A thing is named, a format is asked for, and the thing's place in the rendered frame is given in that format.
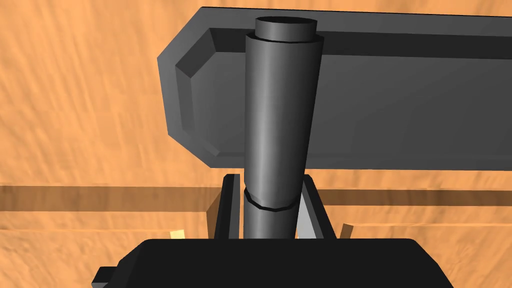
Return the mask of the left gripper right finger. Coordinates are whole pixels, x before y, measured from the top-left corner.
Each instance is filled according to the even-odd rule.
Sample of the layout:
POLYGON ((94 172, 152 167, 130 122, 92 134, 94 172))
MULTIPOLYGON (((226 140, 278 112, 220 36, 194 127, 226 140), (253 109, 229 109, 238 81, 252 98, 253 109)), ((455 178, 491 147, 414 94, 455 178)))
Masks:
POLYGON ((336 239, 312 177, 304 175, 296 227, 299 239, 336 239))

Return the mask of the dark grey cylindrical handle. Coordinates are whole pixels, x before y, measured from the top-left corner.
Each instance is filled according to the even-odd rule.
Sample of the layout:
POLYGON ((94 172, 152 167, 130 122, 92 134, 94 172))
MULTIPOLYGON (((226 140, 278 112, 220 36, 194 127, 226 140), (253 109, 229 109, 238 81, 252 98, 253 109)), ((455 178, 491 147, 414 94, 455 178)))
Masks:
POLYGON ((294 239, 324 38, 317 21, 263 16, 245 39, 245 239, 294 239))

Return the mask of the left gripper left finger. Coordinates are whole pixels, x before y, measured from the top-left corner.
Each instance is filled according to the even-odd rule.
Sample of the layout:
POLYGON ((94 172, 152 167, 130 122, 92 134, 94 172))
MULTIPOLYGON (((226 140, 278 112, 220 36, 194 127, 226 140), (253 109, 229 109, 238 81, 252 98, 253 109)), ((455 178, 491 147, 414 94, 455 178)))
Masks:
POLYGON ((240 186, 240 174, 226 174, 223 177, 214 239, 238 239, 240 237, 240 186))

